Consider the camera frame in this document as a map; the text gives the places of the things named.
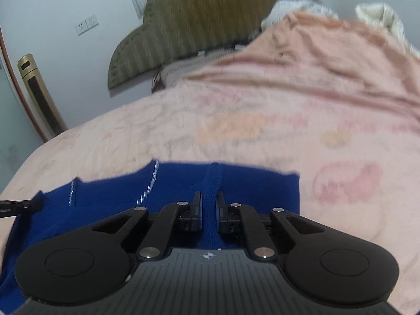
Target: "gold cylinder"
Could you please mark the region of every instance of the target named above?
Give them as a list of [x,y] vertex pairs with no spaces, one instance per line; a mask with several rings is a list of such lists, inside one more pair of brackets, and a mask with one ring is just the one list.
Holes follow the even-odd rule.
[[67,126],[62,120],[62,117],[45,86],[32,54],[27,54],[19,59],[18,69],[28,94],[44,123],[55,135],[59,135],[66,131]]

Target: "gray ridged plate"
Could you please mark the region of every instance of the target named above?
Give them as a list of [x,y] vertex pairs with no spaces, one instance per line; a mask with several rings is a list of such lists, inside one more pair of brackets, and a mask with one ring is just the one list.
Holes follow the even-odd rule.
[[245,251],[173,249],[161,261],[139,265],[130,281],[101,301],[56,307],[29,300],[16,315],[397,315],[382,302],[339,309],[306,299],[270,263]]

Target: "bed sheet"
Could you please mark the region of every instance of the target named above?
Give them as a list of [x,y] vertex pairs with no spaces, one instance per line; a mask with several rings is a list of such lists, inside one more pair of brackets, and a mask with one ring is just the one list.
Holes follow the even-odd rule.
[[[379,30],[339,21],[335,28],[327,23],[328,28],[311,18],[291,15],[244,51],[189,75],[174,89],[66,131],[26,160],[0,198],[30,198],[75,176],[91,181],[133,172],[154,157],[298,172],[302,215],[389,250],[400,266],[389,301],[403,314],[417,313],[418,62]],[[305,25],[315,29],[307,33]],[[314,46],[317,31],[322,38],[325,29],[336,28],[350,38],[359,28],[358,34],[370,41],[360,43],[361,48],[380,44],[378,51],[388,53],[386,60],[379,52],[364,60],[347,58],[369,67],[373,78],[363,70],[356,70],[361,76],[355,77],[350,62],[340,66],[343,56],[332,60],[328,47]],[[333,37],[343,40],[338,31]],[[308,48],[313,56],[301,60]],[[357,48],[351,48],[348,54],[354,55]],[[396,64],[388,62],[392,58],[402,60],[401,67],[410,72],[398,75]],[[3,241],[10,226],[10,219],[0,221]]]

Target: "silver screw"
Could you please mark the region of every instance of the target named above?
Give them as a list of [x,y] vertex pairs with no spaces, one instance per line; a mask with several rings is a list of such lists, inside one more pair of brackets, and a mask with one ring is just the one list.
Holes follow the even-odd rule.
[[139,251],[139,255],[144,258],[155,258],[159,256],[160,251],[155,247],[144,247]]
[[254,251],[255,255],[261,258],[270,258],[274,256],[275,252],[269,247],[259,247]]

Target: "white fabric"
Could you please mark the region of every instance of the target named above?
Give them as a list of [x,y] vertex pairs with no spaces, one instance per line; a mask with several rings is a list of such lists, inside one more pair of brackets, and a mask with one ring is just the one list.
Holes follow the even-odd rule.
[[359,21],[375,27],[386,28],[404,46],[407,53],[420,59],[420,52],[411,45],[404,35],[404,25],[391,6],[384,3],[358,4],[356,15]]
[[338,18],[338,15],[333,10],[314,0],[277,0],[268,17],[261,22],[261,29],[263,31],[266,30],[275,23],[282,21],[288,13],[298,10]]

